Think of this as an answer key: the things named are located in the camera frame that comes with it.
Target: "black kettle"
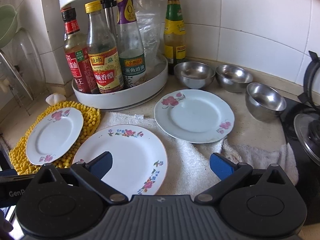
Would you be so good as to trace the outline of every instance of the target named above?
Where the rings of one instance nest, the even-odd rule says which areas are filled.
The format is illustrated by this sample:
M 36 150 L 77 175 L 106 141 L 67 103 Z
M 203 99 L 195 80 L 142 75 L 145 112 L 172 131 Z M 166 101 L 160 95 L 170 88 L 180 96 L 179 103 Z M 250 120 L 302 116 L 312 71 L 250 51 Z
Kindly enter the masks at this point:
M 304 74 L 303 78 L 303 93 L 298 96 L 298 99 L 301 103 L 309 102 L 310 105 L 320 114 L 320 108 L 315 105 L 312 99 L 312 85 L 313 85 L 313 79 L 316 76 L 316 72 L 320 68 L 320 58 L 318 55 L 313 52 L 309 51 L 310 57 L 312 61 L 307 67 L 307 70 Z

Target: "cloth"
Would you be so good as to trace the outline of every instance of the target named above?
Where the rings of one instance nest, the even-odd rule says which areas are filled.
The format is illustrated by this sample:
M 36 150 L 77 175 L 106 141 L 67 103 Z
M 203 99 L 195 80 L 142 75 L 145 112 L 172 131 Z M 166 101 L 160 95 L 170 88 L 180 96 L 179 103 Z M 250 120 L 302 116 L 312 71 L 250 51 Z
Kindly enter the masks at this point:
M 115 112 L 105 114 L 97 131 L 117 124 L 142 126 L 158 136 L 164 144 L 168 155 L 168 171 L 157 195 L 187 194 L 193 199 L 202 191 L 217 184 L 220 179 L 209 166 L 209 158 L 213 152 L 222 153 L 234 163 L 247 162 L 257 169 L 265 169 L 271 163 L 278 163 L 284 171 L 291 174 L 291 180 L 298 181 L 293 152 L 287 146 L 281 147 L 282 150 L 278 152 L 268 153 L 249 146 L 233 148 L 226 139 L 215 143 L 192 144 L 166 134 L 152 118 L 135 119 L 133 115 Z

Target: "plastic bag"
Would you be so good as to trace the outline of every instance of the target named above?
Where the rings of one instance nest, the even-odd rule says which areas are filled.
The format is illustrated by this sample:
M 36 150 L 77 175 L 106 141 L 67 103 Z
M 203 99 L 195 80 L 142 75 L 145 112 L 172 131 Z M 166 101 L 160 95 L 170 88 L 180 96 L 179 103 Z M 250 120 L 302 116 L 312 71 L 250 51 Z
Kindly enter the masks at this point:
M 153 72 L 160 43 L 160 0 L 134 0 L 137 23 L 144 47 L 147 74 Z

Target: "floral plate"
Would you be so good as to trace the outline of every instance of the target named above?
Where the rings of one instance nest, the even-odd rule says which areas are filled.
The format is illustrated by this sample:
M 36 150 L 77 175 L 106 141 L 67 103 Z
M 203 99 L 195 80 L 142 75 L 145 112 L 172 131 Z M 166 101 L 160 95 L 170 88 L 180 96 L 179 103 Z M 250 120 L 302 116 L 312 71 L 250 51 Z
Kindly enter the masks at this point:
M 112 167 L 101 179 L 125 194 L 154 195 L 167 173 L 167 152 L 160 139 L 149 130 L 129 124 L 105 128 L 88 138 L 77 151 L 73 163 L 88 163 L 101 153 L 112 154 Z
M 235 116 L 220 97 L 197 89 L 170 93 L 156 103 L 155 119 L 167 134 L 190 143 L 210 143 L 231 132 Z
M 28 138 L 26 155 L 29 161 L 34 165 L 43 165 L 60 158 L 75 143 L 82 126 L 82 113 L 73 107 L 48 114 L 34 127 Z

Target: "yellow bottle cap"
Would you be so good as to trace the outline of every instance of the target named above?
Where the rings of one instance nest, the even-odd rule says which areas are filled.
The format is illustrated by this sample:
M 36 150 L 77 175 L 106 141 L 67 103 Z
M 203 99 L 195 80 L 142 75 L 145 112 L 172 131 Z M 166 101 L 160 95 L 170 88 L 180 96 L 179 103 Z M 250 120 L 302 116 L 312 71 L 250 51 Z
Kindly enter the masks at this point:
M 101 4 L 100 0 L 97 0 L 97 1 L 94 1 L 94 2 L 86 3 L 84 5 L 84 7 L 85 7 L 85 12 L 86 13 L 91 13 L 91 12 L 95 12 L 95 11 L 101 10 L 102 9 L 102 4 Z

